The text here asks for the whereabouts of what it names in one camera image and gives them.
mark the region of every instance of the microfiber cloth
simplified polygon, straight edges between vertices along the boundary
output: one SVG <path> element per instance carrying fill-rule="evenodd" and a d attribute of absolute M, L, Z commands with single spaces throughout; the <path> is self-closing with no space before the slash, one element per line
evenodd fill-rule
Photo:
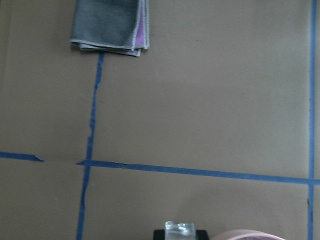
<path fill-rule="evenodd" d="M 139 57 L 149 48 L 148 0 L 77 0 L 70 42 L 84 51 Z"/>

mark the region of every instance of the horizontal blue tape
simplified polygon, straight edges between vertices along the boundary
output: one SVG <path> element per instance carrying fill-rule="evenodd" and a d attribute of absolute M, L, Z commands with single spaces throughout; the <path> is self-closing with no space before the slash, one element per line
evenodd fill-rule
<path fill-rule="evenodd" d="M 198 176 L 229 178 L 229 179 L 256 180 L 256 181 L 289 183 L 289 184 L 320 185 L 320 180 L 317 180 L 317 179 L 259 175 L 259 174 L 238 173 L 238 172 L 228 172 L 228 171 L 212 171 L 212 170 L 201 170 L 201 169 L 180 168 L 180 167 L 170 167 L 170 166 L 125 164 L 125 163 L 118 163 L 118 162 L 112 162 L 112 161 L 97 161 L 97 160 L 93 160 L 90 162 L 81 161 L 78 163 L 78 165 L 83 165 L 83 166 L 90 165 L 92 167 L 140 170 L 140 171 L 172 173 L 172 174 L 187 174 L 187 175 L 198 175 Z"/>
<path fill-rule="evenodd" d="M 24 154 L 24 153 L 3 152 L 3 151 L 0 151 L 0 158 L 27 160 L 27 161 L 35 161 L 35 162 L 44 162 L 45 161 L 36 155 L 30 155 L 30 154 Z"/>

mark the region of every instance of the blue tape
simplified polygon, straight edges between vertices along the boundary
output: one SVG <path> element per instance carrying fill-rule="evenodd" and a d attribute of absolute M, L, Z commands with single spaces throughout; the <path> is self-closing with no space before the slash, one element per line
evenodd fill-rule
<path fill-rule="evenodd" d="M 0 151 L 0 158 L 27 160 L 27 161 L 35 161 L 35 162 L 44 162 L 45 161 L 36 155 L 30 155 L 30 154 L 24 154 L 24 153 L 3 152 L 3 151 Z"/>
<path fill-rule="evenodd" d="M 85 164 L 86 164 L 86 161 L 82 161 L 78 163 L 78 165 L 85 165 Z M 256 180 L 256 181 L 288 183 L 288 184 L 320 185 L 320 180 L 298 178 L 298 177 L 260 175 L 260 174 L 238 173 L 238 172 L 228 172 L 228 171 L 213 171 L 213 170 L 180 168 L 180 167 L 171 167 L 171 166 L 125 164 L 125 163 L 118 163 L 118 162 L 112 162 L 112 161 L 97 161 L 97 160 L 92 160 L 88 164 L 90 164 L 90 166 L 92 167 L 103 167 L 103 168 L 114 168 L 114 169 L 140 170 L 140 171 L 172 173 L 172 174 L 187 174 L 187 175 L 198 175 L 198 176 L 207 176 L 207 177 Z"/>
<path fill-rule="evenodd" d="M 86 212 L 86 195 L 87 195 L 87 189 L 88 189 L 89 179 L 90 179 L 90 171 L 91 171 L 90 162 L 92 161 L 92 153 L 93 153 L 95 129 L 96 129 L 97 93 L 98 93 L 98 88 L 101 82 L 103 62 L 104 62 L 104 53 L 100 52 L 98 57 L 97 67 L 96 67 L 94 91 L 93 91 L 92 106 L 91 106 L 91 116 L 90 116 L 90 124 L 89 124 L 91 129 L 91 135 L 88 137 L 85 160 L 83 161 L 83 165 L 85 165 L 85 168 L 84 168 L 84 174 L 83 174 L 83 180 L 82 180 L 82 190 L 81 190 L 81 199 L 80 199 L 80 207 L 79 207 L 78 226 L 76 230 L 76 240 L 82 240 L 83 231 L 84 231 L 85 212 Z"/>
<path fill-rule="evenodd" d="M 315 64 L 316 64 L 317 0 L 311 3 L 310 19 L 310 69 L 309 69 L 309 180 L 315 178 Z M 307 239 L 314 238 L 314 185 L 308 185 Z"/>

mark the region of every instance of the cloth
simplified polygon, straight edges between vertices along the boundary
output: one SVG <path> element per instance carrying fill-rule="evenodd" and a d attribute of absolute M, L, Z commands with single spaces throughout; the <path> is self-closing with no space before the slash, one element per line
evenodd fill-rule
<path fill-rule="evenodd" d="M 149 48 L 149 0 L 77 0 L 70 42 L 139 57 Z"/>

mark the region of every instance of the towel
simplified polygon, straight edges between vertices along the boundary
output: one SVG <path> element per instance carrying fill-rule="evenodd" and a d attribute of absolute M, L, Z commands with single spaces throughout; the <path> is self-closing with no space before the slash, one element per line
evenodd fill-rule
<path fill-rule="evenodd" d="M 77 0 L 70 42 L 139 57 L 149 48 L 149 0 Z"/>

